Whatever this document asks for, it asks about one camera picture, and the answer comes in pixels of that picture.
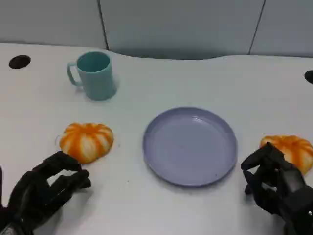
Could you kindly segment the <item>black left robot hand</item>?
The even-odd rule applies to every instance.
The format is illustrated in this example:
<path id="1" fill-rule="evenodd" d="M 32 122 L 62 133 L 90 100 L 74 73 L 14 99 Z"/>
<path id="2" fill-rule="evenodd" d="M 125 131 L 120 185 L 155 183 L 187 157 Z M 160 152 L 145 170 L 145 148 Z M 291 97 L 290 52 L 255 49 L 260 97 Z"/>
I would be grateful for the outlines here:
<path id="1" fill-rule="evenodd" d="M 0 207 L 2 235 L 32 235 L 74 193 L 91 187 L 89 172 L 68 154 L 58 151 L 27 171 Z"/>

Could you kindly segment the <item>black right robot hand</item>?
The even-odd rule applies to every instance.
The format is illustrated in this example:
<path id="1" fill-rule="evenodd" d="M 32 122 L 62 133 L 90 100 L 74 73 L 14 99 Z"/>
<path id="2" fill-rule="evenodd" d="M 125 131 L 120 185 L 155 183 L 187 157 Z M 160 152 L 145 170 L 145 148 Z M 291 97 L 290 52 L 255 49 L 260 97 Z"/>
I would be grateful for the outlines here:
<path id="1" fill-rule="evenodd" d="M 313 189 L 284 154 L 266 143 L 242 163 L 246 195 L 270 214 L 281 217 L 287 235 L 313 233 Z"/>

